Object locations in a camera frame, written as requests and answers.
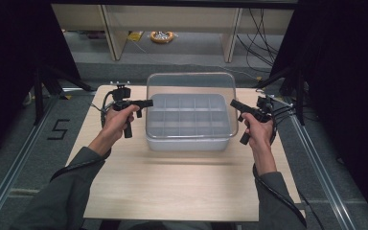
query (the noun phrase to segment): wooden table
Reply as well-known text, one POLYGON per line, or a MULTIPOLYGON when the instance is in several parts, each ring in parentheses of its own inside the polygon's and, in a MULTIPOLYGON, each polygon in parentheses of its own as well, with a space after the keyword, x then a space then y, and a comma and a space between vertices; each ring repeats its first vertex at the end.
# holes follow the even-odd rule
MULTIPOLYGON (((115 88, 101 86, 93 104, 115 88)), ((131 100, 144 100, 146 86, 130 86, 131 100)), ((258 93, 236 89, 240 102, 255 106, 258 93)), ((146 140, 146 112, 132 123, 133 137, 121 138, 95 178, 84 217, 87 219, 165 219, 257 221, 259 200, 251 148, 231 138, 225 151, 152 151, 146 140)), ((101 129, 100 112, 91 107, 69 161, 101 129)), ((292 199, 300 202, 280 137, 272 151, 292 199)))

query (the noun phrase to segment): transparent storage box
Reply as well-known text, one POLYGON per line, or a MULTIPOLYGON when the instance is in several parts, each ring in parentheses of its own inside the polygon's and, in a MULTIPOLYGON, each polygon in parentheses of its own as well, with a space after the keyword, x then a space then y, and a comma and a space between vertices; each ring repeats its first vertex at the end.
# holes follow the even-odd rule
POLYGON ((153 74, 146 134, 152 150, 225 150, 238 131, 235 81, 227 73, 153 74))

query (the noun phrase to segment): white storage box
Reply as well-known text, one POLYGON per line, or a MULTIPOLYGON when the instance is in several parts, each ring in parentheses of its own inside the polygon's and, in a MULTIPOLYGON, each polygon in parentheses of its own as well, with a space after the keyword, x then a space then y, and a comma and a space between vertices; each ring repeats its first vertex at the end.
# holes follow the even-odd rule
POLYGON ((224 73, 150 76, 148 99, 153 100, 153 106, 147 108, 146 117, 149 147, 225 150, 229 138, 238 131, 236 111, 228 101, 235 98, 234 92, 232 76, 224 73), (225 80, 218 87, 209 87, 215 84, 208 81, 222 78, 225 80))

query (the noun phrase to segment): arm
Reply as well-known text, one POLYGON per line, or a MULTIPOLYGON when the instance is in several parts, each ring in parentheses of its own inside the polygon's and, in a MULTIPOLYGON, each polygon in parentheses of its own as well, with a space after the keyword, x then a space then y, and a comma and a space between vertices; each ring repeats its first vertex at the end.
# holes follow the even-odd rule
POLYGON ((126 120, 133 121, 136 105, 122 110, 109 109, 106 122, 98 136, 82 148, 70 162, 75 165, 103 159, 95 165, 64 173, 41 190, 11 226, 11 229, 80 229, 89 198, 89 189, 110 148, 119 140, 126 128, 126 120))
MULTIPOLYGON (((251 114, 243 113, 245 123, 250 128, 249 146, 253 151, 257 176, 286 200, 293 203, 288 194, 284 178, 277 172, 276 163, 271 152, 270 138, 273 122, 260 123, 251 114)), ((259 197, 259 229, 306 229, 300 219, 276 198, 270 191, 255 180, 259 197)))

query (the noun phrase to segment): long-sleeved shirt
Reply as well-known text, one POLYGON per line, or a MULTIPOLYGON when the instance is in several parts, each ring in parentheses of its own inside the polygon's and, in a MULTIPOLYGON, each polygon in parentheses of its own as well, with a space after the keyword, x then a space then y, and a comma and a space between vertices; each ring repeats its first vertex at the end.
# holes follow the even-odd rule
MULTIPOLYGON (((82 148, 70 165, 96 159, 101 157, 95 151, 82 148)), ((55 178, 33 198, 10 229, 80 229, 92 181, 103 164, 104 161, 55 178)), ((292 202, 286 183, 279 172, 264 174, 261 179, 292 202)), ((257 184, 256 187, 260 200, 259 229, 305 229, 288 207, 260 185, 257 184)))

